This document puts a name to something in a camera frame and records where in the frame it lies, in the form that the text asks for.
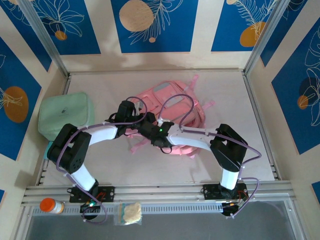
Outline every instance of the beige circle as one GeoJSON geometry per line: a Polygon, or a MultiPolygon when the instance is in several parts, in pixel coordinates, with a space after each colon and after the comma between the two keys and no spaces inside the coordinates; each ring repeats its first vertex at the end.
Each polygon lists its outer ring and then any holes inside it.
{"type": "Polygon", "coordinates": [[[226,0],[226,4],[232,5],[238,2],[238,0],[226,0]]]}
{"type": "Polygon", "coordinates": [[[14,4],[14,5],[18,5],[17,0],[8,0],[10,3],[14,4]]]}
{"type": "Polygon", "coordinates": [[[149,38],[149,42],[150,42],[150,43],[153,44],[155,41],[156,41],[156,39],[155,39],[154,37],[150,37],[150,38],[149,38]]]}
{"type": "Polygon", "coordinates": [[[131,32],[146,30],[154,22],[151,8],[141,0],[126,2],[120,9],[119,17],[124,28],[131,32]]]}

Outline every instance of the plastic bag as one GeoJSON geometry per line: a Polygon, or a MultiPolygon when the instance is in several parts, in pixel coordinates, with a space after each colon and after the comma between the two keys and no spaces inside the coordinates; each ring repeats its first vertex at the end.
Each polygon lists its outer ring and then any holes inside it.
{"type": "Polygon", "coordinates": [[[114,225],[142,224],[142,208],[139,202],[120,203],[114,208],[114,225]]]}

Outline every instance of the pill bottle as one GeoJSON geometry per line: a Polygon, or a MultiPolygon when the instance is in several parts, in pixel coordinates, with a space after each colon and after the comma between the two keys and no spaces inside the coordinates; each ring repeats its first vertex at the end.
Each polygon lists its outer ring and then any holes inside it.
{"type": "Polygon", "coordinates": [[[43,212],[50,214],[60,214],[64,210],[65,205],[61,201],[54,200],[53,198],[45,198],[40,203],[40,209],[43,212]]]}

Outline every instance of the wall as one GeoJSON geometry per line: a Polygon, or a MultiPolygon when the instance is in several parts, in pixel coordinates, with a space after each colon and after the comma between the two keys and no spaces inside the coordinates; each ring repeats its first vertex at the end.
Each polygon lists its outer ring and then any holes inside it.
{"type": "Polygon", "coordinates": [[[320,127],[310,125],[311,122],[315,122],[310,114],[312,103],[309,102],[308,106],[298,105],[301,100],[299,87],[293,89],[296,82],[300,84],[303,81],[303,78],[296,78],[295,75],[299,76],[302,70],[306,73],[307,51],[301,53],[301,59],[293,61],[292,57],[299,54],[299,51],[295,51],[296,49],[305,47],[305,44],[301,42],[318,21],[319,10],[318,0],[308,0],[266,67],[259,59],[249,75],[279,171],[284,180],[292,182],[302,216],[312,239],[319,239],[320,236],[320,205],[311,185],[320,180],[320,146],[315,144],[316,146],[310,145],[308,149],[305,149],[301,147],[303,146],[301,142],[319,141],[320,127]],[[282,85],[273,81],[274,79],[278,81],[279,76],[282,85]],[[287,94],[281,96],[279,91],[287,94]],[[289,105],[291,96],[294,98],[292,104],[289,105]],[[294,126],[291,124],[292,121],[299,123],[308,121],[309,128],[305,128],[305,125],[302,124],[294,126]],[[297,129],[301,130],[299,133],[302,141],[297,138],[295,132],[297,129]]]}
{"type": "MultiPolygon", "coordinates": [[[[30,122],[29,124],[27,123],[28,127],[17,157],[12,159],[12,157],[0,154],[0,189],[5,191],[0,204],[0,239],[6,240],[11,235],[26,186],[33,183],[35,179],[34,175],[37,174],[35,173],[37,162],[41,160],[46,144],[48,144],[45,138],[38,133],[40,103],[43,98],[62,93],[65,77],[53,63],[47,68],[48,71],[45,69],[45,66],[38,60],[39,57],[43,56],[36,56],[33,53],[1,7],[0,19],[1,39],[21,61],[31,74],[31,78],[34,78],[41,87],[39,95],[35,89],[34,94],[31,89],[31,93],[28,95],[29,103],[31,102],[31,98],[35,98],[36,104],[33,111],[32,109],[29,110],[30,113],[28,114],[31,116],[30,122]]],[[[13,76],[4,75],[2,71],[4,66],[14,70],[16,67],[15,63],[17,62],[14,62],[9,56],[5,58],[4,64],[6,65],[3,65],[0,69],[0,87],[8,82],[9,84],[14,84],[17,76],[21,74],[21,72],[15,72],[13,76]]],[[[20,77],[21,81],[28,80],[25,75],[20,75],[20,77]]],[[[2,127],[4,126],[4,119],[6,117],[4,112],[5,109],[3,107],[0,109],[0,123],[2,127]]],[[[19,130],[23,124],[24,122],[16,123],[16,127],[10,128],[10,131],[19,130]]],[[[0,138],[7,138],[7,134],[14,135],[12,132],[4,133],[2,128],[0,138]]]]}
{"type": "Polygon", "coordinates": [[[43,2],[53,0],[31,4],[70,72],[243,68],[275,6],[274,0],[57,0],[49,9],[43,2]]]}

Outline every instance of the white line drawing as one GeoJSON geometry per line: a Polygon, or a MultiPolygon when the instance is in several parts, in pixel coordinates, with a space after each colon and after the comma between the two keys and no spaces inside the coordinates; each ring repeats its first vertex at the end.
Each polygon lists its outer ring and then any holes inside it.
{"type": "MultiPolygon", "coordinates": [[[[4,65],[5,59],[6,59],[6,56],[0,54],[0,69],[4,65]]],[[[21,100],[22,100],[22,97],[18,97],[18,98],[12,97],[6,94],[5,91],[3,91],[2,88],[0,87],[0,109],[4,105],[8,106],[9,104],[16,104],[16,105],[22,106],[22,103],[20,102],[21,100]]]]}
{"type": "MultiPolygon", "coordinates": [[[[6,2],[5,6],[15,18],[29,26],[15,0],[1,1],[6,2]]],[[[50,35],[61,41],[67,39],[67,33],[82,37],[83,32],[77,24],[81,23],[85,16],[69,10],[69,0],[32,0],[31,3],[50,35]]]]}
{"type": "Polygon", "coordinates": [[[129,0],[120,12],[119,17],[122,25],[131,31],[129,38],[131,44],[139,40],[149,40],[154,43],[157,37],[170,26],[170,16],[178,9],[184,0],[129,0]]]}
{"type": "Polygon", "coordinates": [[[288,6],[286,7],[284,13],[282,14],[282,17],[285,18],[285,20],[288,20],[288,16],[289,16],[289,12],[291,11],[299,11],[299,9],[302,7],[302,5],[304,4],[305,0],[291,0],[288,4],[288,6]]]}
{"type": "Polygon", "coordinates": [[[267,0],[264,0],[260,8],[257,7],[256,0],[226,0],[226,3],[237,6],[240,16],[254,29],[254,37],[257,40],[263,30],[264,20],[270,15],[277,1],[269,0],[267,3],[267,0]]]}
{"type": "Polygon", "coordinates": [[[311,126],[320,124],[320,26],[313,34],[309,49],[306,53],[305,66],[309,78],[309,86],[298,99],[302,110],[311,107],[311,126]]]}

